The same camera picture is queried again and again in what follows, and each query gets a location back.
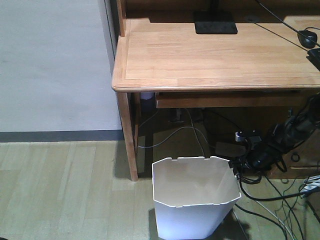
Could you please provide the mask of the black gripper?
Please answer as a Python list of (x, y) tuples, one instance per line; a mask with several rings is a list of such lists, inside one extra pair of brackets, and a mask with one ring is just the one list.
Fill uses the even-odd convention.
[(234, 173), (242, 173), (243, 168), (256, 172), (268, 171), (273, 164), (283, 162), (284, 146), (272, 137), (265, 137), (253, 147), (255, 137), (242, 137), (241, 141), (246, 143), (247, 149), (242, 159), (230, 160), (229, 167)]

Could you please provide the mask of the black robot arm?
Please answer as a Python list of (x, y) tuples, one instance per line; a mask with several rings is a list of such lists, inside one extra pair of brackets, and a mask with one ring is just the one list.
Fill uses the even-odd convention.
[(285, 122), (274, 124), (265, 137), (256, 130), (237, 131), (235, 140), (246, 143), (245, 153), (229, 161), (229, 167), (241, 172), (251, 169), (268, 171), (272, 165), (285, 173), (283, 155), (304, 143), (320, 128), (320, 94), (310, 96), (303, 108)]

